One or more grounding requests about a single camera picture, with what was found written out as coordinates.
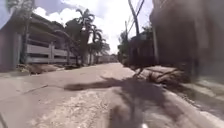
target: utility pole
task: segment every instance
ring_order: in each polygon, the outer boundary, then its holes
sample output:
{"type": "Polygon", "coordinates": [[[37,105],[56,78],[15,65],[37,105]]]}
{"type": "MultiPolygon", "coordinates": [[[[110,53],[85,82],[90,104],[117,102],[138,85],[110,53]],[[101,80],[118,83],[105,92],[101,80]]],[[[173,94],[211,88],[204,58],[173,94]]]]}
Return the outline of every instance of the utility pole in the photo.
{"type": "Polygon", "coordinates": [[[134,10],[134,7],[131,3],[131,0],[128,0],[128,4],[129,4],[129,7],[131,9],[131,13],[133,15],[134,22],[135,22],[136,36],[137,36],[137,38],[139,38],[140,32],[139,32],[138,16],[135,13],[135,10],[134,10]]]}
{"type": "Polygon", "coordinates": [[[152,33],[153,33],[153,47],[154,47],[154,55],[156,64],[159,63],[159,52],[158,52],[158,43],[157,43],[157,37],[156,37],[156,29],[152,26],[152,33]]]}
{"type": "Polygon", "coordinates": [[[126,39],[128,39],[128,23],[125,21],[125,33],[126,33],[126,39]]]}

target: cloud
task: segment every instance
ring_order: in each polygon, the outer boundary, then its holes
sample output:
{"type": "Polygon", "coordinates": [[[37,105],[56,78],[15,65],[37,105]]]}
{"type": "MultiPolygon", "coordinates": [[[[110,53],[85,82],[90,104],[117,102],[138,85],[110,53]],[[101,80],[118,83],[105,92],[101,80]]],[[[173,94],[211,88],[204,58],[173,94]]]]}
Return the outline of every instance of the cloud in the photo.
{"type": "Polygon", "coordinates": [[[80,14],[76,12],[76,9],[69,9],[69,8],[65,8],[61,12],[54,12],[47,15],[45,9],[38,7],[34,10],[34,13],[50,21],[57,21],[58,23],[61,23],[63,25],[65,25],[65,23],[68,22],[69,20],[72,20],[73,18],[80,16],[80,14]]]}

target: tree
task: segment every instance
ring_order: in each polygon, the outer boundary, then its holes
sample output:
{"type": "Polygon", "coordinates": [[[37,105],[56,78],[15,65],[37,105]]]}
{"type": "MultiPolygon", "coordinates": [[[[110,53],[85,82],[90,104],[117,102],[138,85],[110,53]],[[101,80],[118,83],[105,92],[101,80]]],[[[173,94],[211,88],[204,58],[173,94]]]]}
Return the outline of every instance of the tree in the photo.
{"type": "Polygon", "coordinates": [[[28,29],[30,23],[30,17],[32,10],[35,6],[35,0],[6,0],[6,7],[8,11],[13,11],[17,23],[22,24],[23,31],[23,43],[22,50],[20,53],[20,63],[26,64],[27,59],[27,38],[28,38],[28,29]]]}
{"type": "Polygon", "coordinates": [[[77,21],[82,26],[80,51],[81,51],[82,63],[84,63],[85,54],[88,49],[88,41],[89,41],[89,37],[90,37],[92,22],[94,21],[95,16],[93,14],[90,14],[90,11],[88,9],[86,9],[84,12],[82,12],[80,9],[77,9],[76,11],[79,12],[81,15],[77,19],[77,21]]]}
{"type": "Polygon", "coordinates": [[[92,41],[95,43],[98,40],[102,40],[101,33],[103,32],[101,29],[98,29],[96,25],[92,25],[90,32],[93,34],[92,41]]]}

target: street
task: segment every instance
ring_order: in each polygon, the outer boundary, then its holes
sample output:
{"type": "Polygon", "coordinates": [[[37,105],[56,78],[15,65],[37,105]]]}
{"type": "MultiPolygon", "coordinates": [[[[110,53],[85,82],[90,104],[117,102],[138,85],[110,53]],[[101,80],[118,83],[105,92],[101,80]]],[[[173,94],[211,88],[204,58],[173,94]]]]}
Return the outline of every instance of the street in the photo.
{"type": "Polygon", "coordinates": [[[175,94],[133,75],[112,63],[1,79],[2,122],[8,128],[214,127],[175,94]]]}

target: sky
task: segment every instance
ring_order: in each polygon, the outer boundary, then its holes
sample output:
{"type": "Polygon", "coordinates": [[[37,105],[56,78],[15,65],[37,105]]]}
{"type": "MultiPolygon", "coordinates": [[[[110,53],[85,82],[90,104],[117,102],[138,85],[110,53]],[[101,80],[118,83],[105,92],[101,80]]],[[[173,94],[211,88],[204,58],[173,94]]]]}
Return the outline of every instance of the sky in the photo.
{"type": "MultiPolygon", "coordinates": [[[[132,0],[133,6],[139,6],[139,0],[132,0]]],[[[36,0],[34,12],[50,21],[57,21],[65,24],[67,21],[79,17],[77,8],[88,8],[96,17],[94,24],[103,30],[103,36],[110,45],[110,53],[117,53],[119,35],[125,30],[125,21],[131,16],[128,0],[36,0]]],[[[145,4],[138,17],[140,26],[148,25],[149,15],[153,5],[151,0],[145,0],[145,4]]],[[[129,37],[135,35],[135,27],[129,33],[129,37]]]]}

